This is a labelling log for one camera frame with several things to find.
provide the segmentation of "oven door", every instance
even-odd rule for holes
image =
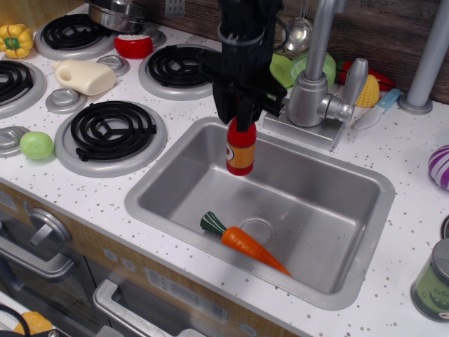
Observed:
[[[187,312],[88,260],[99,287],[94,305],[126,337],[225,337]]]
[[[95,283],[83,256],[47,239],[32,248],[36,230],[1,211],[0,223],[0,279],[10,297],[72,336],[109,324],[92,305]]]

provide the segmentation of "green can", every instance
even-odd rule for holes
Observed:
[[[449,239],[435,245],[413,282],[411,296],[424,316],[437,322],[449,322]]]

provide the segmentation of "metal pot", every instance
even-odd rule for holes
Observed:
[[[128,2],[118,4],[112,0],[89,0],[89,17],[96,23],[123,33],[136,33],[148,24],[147,9]]]

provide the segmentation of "drawer handle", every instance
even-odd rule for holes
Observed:
[[[141,318],[141,316],[126,309],[112,299],[112,296],[118,290],[119,286],[108,279],[105,279],[93,294],[93,303],[95,307],[106,314],[111,319],[117,321],[141,337],[172,337],[165,331],[160,330],[154,324]],[[187,329],[182,331],[178,337],[205,337],[201,333]]]
[[[2,236],[0,236],[0,258],[16,263],[52,283],[68,278],[75,268],[75,263],[60,253],[51,260],[44,261]]]

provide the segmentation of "gray pole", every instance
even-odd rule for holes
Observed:
[[[441,0],[410,91],[399,99],[402,110],[426,114],[432,110],[430,92],[449,48],[449,0]]]

